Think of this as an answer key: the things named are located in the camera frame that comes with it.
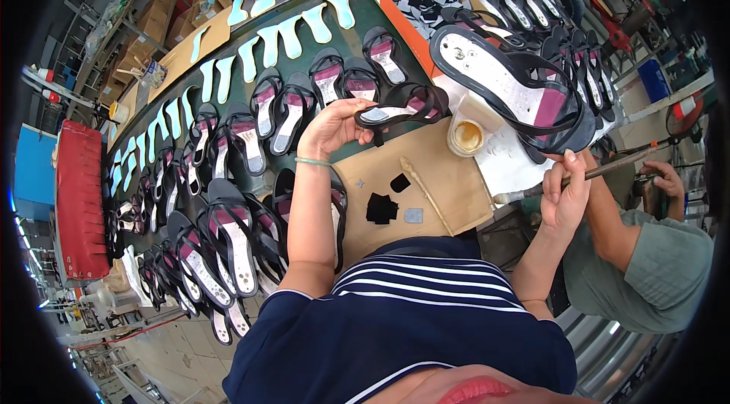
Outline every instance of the orange box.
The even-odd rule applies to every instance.
[[[482,11],[487,10],[479,0],[469,1],[471,3],[472,9]],[[406,44],[408,44],[408,47],[415,55],[415,58],[418,59],[418,61],[421,63],[421,66],[424,68],[425,73],[431,79],[444,74],[441,72],[441,70],[436,68],[436,65],[434,65],[433,61],[431,60],[431,54],[428,52],[428,41],[426,41],[424,37],[422,37],[421,34],[418,33],[415,27],[406,19],[406,17],[403,16],[403,13],[401,12],[401,10],[398,9],[393,0],[380,0],[380,9],[382,9],[386,16],[388,16],[390,22],[398,30],[398,33],[401,34],[401,37],[406,42]],[[487,16],[483,16],[482,20],[486,24],[497,25],[496,21],[491,20]],[[491,38],[488,41],[494,45],[498,45],[497,41],[492,40]]]

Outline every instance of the person in green shirt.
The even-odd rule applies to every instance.
[[[590,151],[583,154],[587,169],[595,168]],[[654,184],[671,199],[667,218],[620,209],[604,179],[592,179],[584,219],[563,256],[568,300],[580,312],[616,320],[628,331],[678,332],[705,290],[714,244],[707,233],[682,222],[684,187],[670,164],[644,162],[640,172],[660,174]],[[559,185],[555,180],[551,187]],[[546,190],[544,196],[554,195]]]

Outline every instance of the red cable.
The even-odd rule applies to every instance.
[[[73,348],[74,350],[80,350],[81,348],[96,347],[97,345],[114,344],[115,342],[119,342],[121,340],[132,339],[134,336],[141,335],[143,332],[149,331],[151,329],[155,329],[157,326],[162,326],[162,325],[164,325],[166,323],[169,323],[171,321],[175,321],[178,318],[182,318],[182,317],[185,317],[185,314],[183,314],[183,315],[181,315],[179,317],[175,317],[175,318],[171,318],[169,320],[163,321],[163,322],[158,323],[156,325],[149,326],[148,328],[144,328],[142,331],[137,331],[134,334],[131,334],[131,335],[126,336],[126,337],[122,337],[121,339],[105,340],[104,342],[100,342],[98,344],[88,344],[88,345],[81,345],[80,347],[69,347],[69,348]]]

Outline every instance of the cardboard sheet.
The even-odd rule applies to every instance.
[[[380,245],[404,237],[448,235],[431,203],[408,174],[410,186],[401,193],[391,189],[391,180],[403,172],[400,156],[411,162],[455,235],[492,217],[491,198],[476,162],[454,155],[446,145],[450,123],[451,118],[446,118],[422,126],[380,148],[370,148],[333,165],[348,193],[344,269]],[[362,188],[358,180],[364,182]],[[365,219],[373,192],[390,195],[398,203],[397,219],[389,225],[376,225]],[[422,208],[424,223],[406,223],[403,217],[408,208]]]
[[[233,8],[229,7],[218,13],[205,25],[187,35],[178,45],[169,51],[161,60],[163,67],[167,68],[167,76],[159,89],[150,89],[150,97],[147,103],[155,101],[155,98],[167,89],[178,78],[184,75],[193,64],[190,64],[190,54],[193,52],[193,39],[204,27],[209,26],[200,39],[200,56],[198,62],[205,59],[205,56],[218,49],[231,39],[231,27],[228,26],[228,15]]]
[[[117,140],[117,138],[122,134],[124,128],[127,126],[127,124],[132,121],[132,118],[134,117],[134,113],[136,112],[136,95],[137,90],[140,88],[140,83],[135,81],[133,86],[129,88],[127,93],[124,95],[124,97],[119,100],[119,104],[126,106],[129,108],[129,119],[124,124],[117,125],[117,133],[114,135],[114,139],[111,137],[111,127],[109,128],[109,131],[106,132],[106,145],[107,148],[112,148],[112,145],[114,145],[114,141]]]

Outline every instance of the lips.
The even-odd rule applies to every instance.
[[[478,404],[484,398],[501,398],[515,390],[494,377],[479,375],[457,383],[437,404]]]

